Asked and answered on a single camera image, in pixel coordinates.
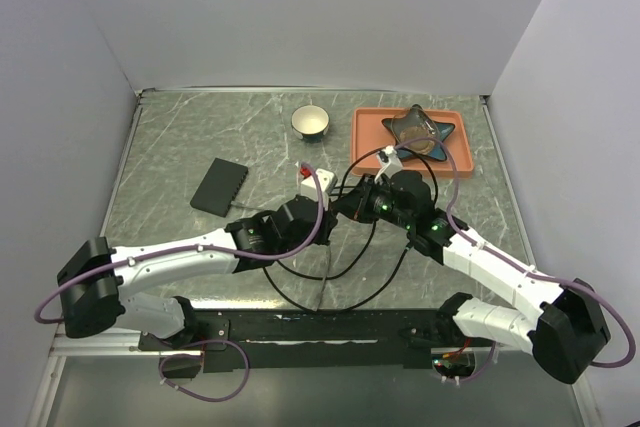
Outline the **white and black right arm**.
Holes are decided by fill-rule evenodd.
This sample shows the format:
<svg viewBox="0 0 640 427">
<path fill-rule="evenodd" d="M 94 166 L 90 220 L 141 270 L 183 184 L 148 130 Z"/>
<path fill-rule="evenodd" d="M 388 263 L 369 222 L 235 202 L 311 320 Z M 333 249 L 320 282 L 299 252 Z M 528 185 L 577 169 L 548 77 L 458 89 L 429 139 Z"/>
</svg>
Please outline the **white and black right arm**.
<svg viewBox="0 0 640 427">
<path fill-rule="evenodd" d="M 544 275 L 486 242 L 436 206 L 430 186 L 417 172 L 400 171 L 382 181 L 365 175 L 332 201 L 331 210 L 356 222 L 381 220 L 404 229 L 416 251 L 507 302 L 499 307 L 454 295 L 442 305 L 445 315 L 437 321 L 438 336 L 448 345 L 471 337 L 518 348 L 554 379 L 573 384 L 610 340 L 588 284 Z"/>
</svg>

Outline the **black network switch box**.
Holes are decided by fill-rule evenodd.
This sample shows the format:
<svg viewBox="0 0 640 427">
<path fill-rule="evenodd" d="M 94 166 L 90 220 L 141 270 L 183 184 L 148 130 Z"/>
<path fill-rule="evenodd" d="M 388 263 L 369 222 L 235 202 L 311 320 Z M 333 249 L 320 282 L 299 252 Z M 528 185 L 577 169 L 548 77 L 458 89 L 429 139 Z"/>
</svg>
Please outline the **black network switch box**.
<svg viewBox="0 0 640 427">
<path fill-rule="evenodd" d="M 215 158 L 190 201 L 196 210 L 226 217 L 249 169 L 236 162 Z"/>
</svg>

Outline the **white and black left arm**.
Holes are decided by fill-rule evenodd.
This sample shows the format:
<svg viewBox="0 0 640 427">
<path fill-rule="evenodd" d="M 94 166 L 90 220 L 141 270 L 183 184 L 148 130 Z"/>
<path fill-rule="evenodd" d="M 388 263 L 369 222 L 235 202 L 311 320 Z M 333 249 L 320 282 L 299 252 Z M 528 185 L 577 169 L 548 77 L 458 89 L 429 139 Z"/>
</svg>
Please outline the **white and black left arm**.
<svg viewBox="0 0 640 427">
<path fill-rule="evenodd" d="M 297 195 L 275 211 L 150 246 L 112 247 L 104 237 L 90 239 L 57 275 L 65 332 L 80 339 L 127 328 L 188 348 L 198 336 L 190 301 L 154 297 L 149 290 L 193 277 L 266 268 L 309 245 L 323 245 L 335 225 L 329 205 Z"/>
</svg>

